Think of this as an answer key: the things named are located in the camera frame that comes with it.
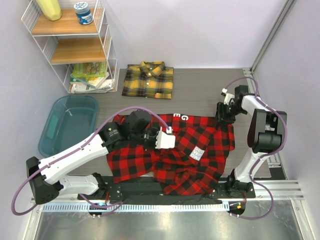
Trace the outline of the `red black plaid shirt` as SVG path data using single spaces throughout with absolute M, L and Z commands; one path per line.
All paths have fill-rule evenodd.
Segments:
M 149 172 L 166 195 L 211 194 L 225 170 L 226 159 L 235 149 L 234 126 L 214 117 L 160 114 L 149 126 L 165 122 L 172 128 L 175 146 L 144 149 L 129 143 L 106 156 L 115 183 L 138 178 Z

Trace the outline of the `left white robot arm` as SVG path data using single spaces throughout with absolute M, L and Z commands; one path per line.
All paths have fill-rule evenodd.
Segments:
M 100 174 L 70 176 L 69 172 L 98 157 L 123 149 L 129 143 L 157 148 L 162 130 L 159 127 L 150 128 L 153 118 L 167 126 L 159 115 L 140 108 L 122 120 L 107 120 L 87 138 L 58 154 L 43 159 L 29 158 L 26 161 L 27 181 L 35 203 L 43 205 L 59 196 L 72 194 L 102 199 L 107 185 Z

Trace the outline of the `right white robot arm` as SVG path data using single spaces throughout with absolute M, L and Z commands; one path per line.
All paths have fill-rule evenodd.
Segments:
M 225 193 L 237 198 L 253 191 L 253 179 L 260 166 L 269 156 L 283 149 L 287 135 L 287 113 L 269 107 L 257 93 L 249 93 L 246 85 L 237 86 L 234 94 L 224 88 L 221 95 L 224 100 L 218 102 L 215 115 L 219 124 L 233 124 L 239 114 L 251 116 L 248 150 L 223 184 Z

